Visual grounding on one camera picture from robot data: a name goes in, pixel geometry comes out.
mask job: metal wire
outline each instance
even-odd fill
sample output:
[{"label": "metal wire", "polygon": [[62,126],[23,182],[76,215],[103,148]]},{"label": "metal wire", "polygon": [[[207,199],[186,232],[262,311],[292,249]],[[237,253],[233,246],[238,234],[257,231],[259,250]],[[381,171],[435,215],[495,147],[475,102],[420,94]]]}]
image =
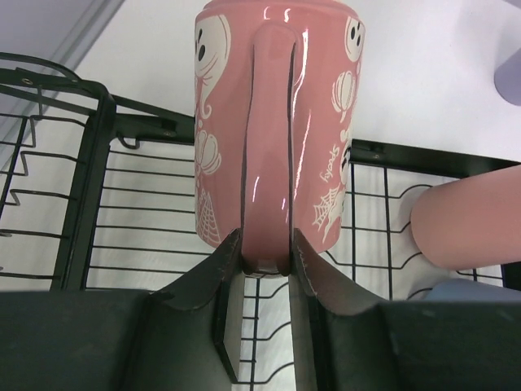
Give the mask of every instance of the metal wire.
[{"label": "metal wire", "polygon": [[[36,163],[44,165],[46,162],[51,160],[63,161],[64,163],[67,162],[67,164],[75,166],[82,164],[78,161],[77,156],[63,154],[61,152],[34,151],[34,149],[37,149],[37,124],[41,124],[45,121],[61,121],[69,122],[72,125],[80,125],[82,126],[82,129],[84,129],[85,124],[83,122],[51,116],[17,116],[16,118],[21,120],[23,125],[20,127],[17,141],[15,143],[2,143],[13,148],[13,158],[9,167],[5,171],[1,172],[1,174],[5,176],[6,181],[2,189],[2,198],[0,198],[0,222],[2,221],[2,213],[5,207],[23,209],[27,206],[25,203],[26,200],[22,197],[28,197],[27,202],[30,204],[41,202],[45,198],[57,199],[60,202],[76,200],[69,194],[63,192],[43,191],[39,189],[22,188],[20,186],[13,187],[12,180],[14,177],[30,178],[32,175],[33,165]],[[26,133],[25,127],[27,125],[30,135],[27,138],[27,141],[24,141],[24,135]],[[96,240],[92,245],[94,253],[87,270],[89,278],[86,284],[86,289],[106,290],[140,288],[153,292],[155,290],[157,278],[164,277],[164,280],[172,281],[186,273],[191,267],[197,265],[199,261],[211,254],[211,250],[205,248],[203,245],[191,245],[191,243],[197,239],[195,230],[192,227],[185,228],[181,223],[179,223],[179,226],[176,226],[175,224],[172,226],[163,226],[160,224],[162,220],[159,219],[157,219],[156,225],[144,223],[146,220],[144,216],[149,215],[150,213],[159,213],[174,223],[182,221],[183,218],[188,218],[191,221],[194,220],[193,215],[195,211],[192,207],[186,207],[186,209],[183,209],[177,206],[169,206],[168,201],[163,204],[156,204],[154,201],[154,197],[164,197],[166,200],[173,200],[177,197],[180,200],[186,200],[187,204],[191,202],[194,197],[193,192],[189,189],[180,190],[179,188],[176,188],[175,181],[193,180],[194,175],[193,173],[188,172],[189,170],[185,170],[185,172],[179,172],[177,170],[179,165],[193,165],[193,160],[183,159],[176,156],[147,154],[143,151],[143,149],[146,148],[147,143],[135,143],[133,145],[129,143],[128,140],[125,141],[122,138],[120,139],[120,142],[122,143],[121,145],[127,149],[121,150],[119,146],[115,145],[110,151],[109,161],[112,163],[110,163],[106,168],[105,174],[107,177],[105,178],[103,193],[99,204],[99,219],[95,225]],[[22,148],[31,148],[33,151],[25,151],[22,150]],[[147,167],[153,165],[153,163],[147,164],[146,162],[155,162],[158,166],[156,166],[155,169],[148,169]],[[19,166],[19,169],[21,167],[20,170],[15,170],[17,164],[21,165]],[[408,230],[410,222],[407,222],[400,230],[393,230],[391,228],[390,201],[402,200],[413,189],[428,188],[431,185],[426,183],[417,183],[406,188],[399,195],[392,195],[389,192],[388,171],[386,168],[383,168],[384,194],[358,192],[355,188],[356,170],[357,165],[352,165],[350,189],[347,191],[347,195],[351,200],[350,225],[342,226],[343,231],[349,231],[352,235],[352,239],[349,240],[349,243],[351,244],[349,252],[352,254],[352,259],[347,262],[339,261],[336,259],[336,256],[332,251],[326,252],[325,256],[337,266],[349,266],[352,269],[351,277],[355,281],[359,280],[363,276],[365,270],[382,270],[387,273],[388,295],[389,298],[393,298],[395,289],[393,286],[393,283],[395,282],[393,272],[406,270],[407,266],[411,263],[421,262],[423,260],[421,258],[422,254],[418,252],[408,256],[401,263],[397,263],[395,262],[396,260],[392,259],[392,238],[397,235],[403,235]],[[148,186],[148,184],[138,186],[132,181],[127,183],[120,180],[123,176],[127,175],[131,175],[132,178],[139,178],[143,183],[148,183],[148,178],[154,178],[154,180],[158,181],[157,183],[164,182],[165,185],[161,188],[155,188]],[[12,197],[12,201],[7,200],[9,194]],[[129,201],[125,203],[113,201],[119,200],[121,196],[128,197]],[[360,222],[356,217],[357,197],[359,196],[375,197],[384,200],[385,229],[359,226]],[[125,218],[128,217],[129,219],[122,222],[114,216],[109,215],[110,213],[123,213]],[[357,246],[359,246],[359,244],[357,244],[359,239],[357,235],[359,235],[360,232],[377,232],[386,235],[385,252],[387,254],[387,264],[370,265],[366,263],[366,260],[357,259]],[[0,235],[4,236],[2,240],[11,240],[9,237],[13,235],[27,236],[28,240],[33,236],[44,237],[52,240],[67,237],[66,233],[64,234],[63,232],[31,231],[3,226],[0,229]],[[167,245],[168,241],[156,241],[156,238],[161,235],[167,235],[162,237],[168,237],[171,238],[171,240],[176,237],[177,242],[172,244],[172,247],[170,248]],[[123,258],[128,261],[120,263],[115,262],[113,254],[118,252],[123,252]],[[157,257],[161,257],[162,254],[168,256],[168,259],[165,262],[150,261],[151,264],[147,264],[147,260],[156,259]],[[176,261],[176,256],[182,256],[183,262],[179,263]],[[143,280],[144,282],[142,284],[136,284],[133,279],[130,279],[128,285],[118,286],[114,283],[114,280],[105,278],[106,276],[113,274],[116,276],[122,274],[137,276],[136,278],[140,278],[140,281]],[[480,278],[501,280],[501,277],[499,276],[484,275],[483,273],[479,273],[477,270],[474,270],[472,273],[458,272],[458,274],[476,280]],[[154,278],[148,278],[148,275],[153,275]],[[54,281],[61,279],[61,276],[45,273],[36,274],[29,271],[25,273],[20,270],[9,270],[9,268],[6,267],[5,270],[0,269],[0,278],[31,281]],[[287,298],[282,293],[288,283],[286,280],[281,279],[280,284],[276,288],[272,289],[268,293],[262,293],[264,291],[263,287],[269,280],[252,279],[250,277],[248,277],[248,280],[251,280],[255,285],[254,293],[245,295],[246,301],[252,303],[253,314],[245,314],[243,316],[243,321],[252,322],[252,334],[243,336],[242,339],[245,343],[252,344],[252,351],[248,357],[241,357],[240,362],[243,365],[249,365],[250,368],[247,378],[239,379],[239,385],[246,386],[250,390],[255,390],[257,389],[257,386],[269,384],[274,380],[275,376],[280,376],[284,370],[293,366],[293,362],[287,362],[282,365],[277,365],[269,373],[259,372],[259,367],[261,366],[261,358],[258,356],[261,350],[260,344],[270,344],[275,339],[279,338],[281,334],[290,332],[291,328],[289,326],[291,323],[289,322],[289,319],[284,320],[262,336],[259,333],[261,320],[263,319],[263,312],[261,309],[265,308],[266,303],[279,303],[281,300],[286,300]],[[410,293],[407,298],[415,298],[420,293],[426,292],[430,289],[431,287],[421,288]]]}]

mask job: gray object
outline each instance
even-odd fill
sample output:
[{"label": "gray object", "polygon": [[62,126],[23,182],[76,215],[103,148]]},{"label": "gray object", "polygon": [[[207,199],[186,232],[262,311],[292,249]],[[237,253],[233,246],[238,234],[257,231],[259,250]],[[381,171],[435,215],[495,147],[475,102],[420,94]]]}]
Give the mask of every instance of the gray object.
[{"label": "gray object", "polygon": [[521,106],[521,49],[496,70],[494,83],[504,100]]},{"label": "gray object", "polygon": [[521,8],[521,0],[505,0],[506,2],[509,2],[513,6]]},{"label": "gray object", "polygon": [[427,301],[521,301],[521,292],[468,279],[451,279],[436,285]]}]

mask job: pink cup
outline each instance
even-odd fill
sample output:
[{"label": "pink cup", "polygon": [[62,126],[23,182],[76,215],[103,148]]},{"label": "pink cup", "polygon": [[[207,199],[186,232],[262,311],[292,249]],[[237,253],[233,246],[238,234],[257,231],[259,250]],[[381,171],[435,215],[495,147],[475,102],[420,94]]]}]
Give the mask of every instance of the pink cup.
[{"label": "pink cup", "polygon": [[243,229],[251,272],[287,275],[292,232],[339,238],[365,28],[333,0],[213,0],[195,26],[196,230]]},{"label": "pink cup", "polygon": [[411,229],[439,267],[469,270],[521,261],[521,165],[425,191]]}]

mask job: ghost print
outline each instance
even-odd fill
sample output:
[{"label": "ghost print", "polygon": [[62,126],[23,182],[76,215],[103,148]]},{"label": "ghost print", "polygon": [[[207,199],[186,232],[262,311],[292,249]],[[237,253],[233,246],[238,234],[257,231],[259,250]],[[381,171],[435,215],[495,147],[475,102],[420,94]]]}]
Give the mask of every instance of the ghost print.
[{"label": "ghost print", "polygon": [[345,28],[345,52],[353,63],[360,59],[365,37],[364,25],[360,23],[360,20],[349,17]]},{"label": "ghost print", "polygon": [[230,57],[230,25],[224,15],[210,16],[195,25],[195,115],[212,115],[208,96],[221,79]]},{"label": "ghost print", "polygon": [[342,152],[342,157],[340,161],[340,180],[342,181],[342,185],[346,187],[348,185],[348,176],[349,176],[349,157],[351,156],[351,143],[346,143],[344,150]]}]

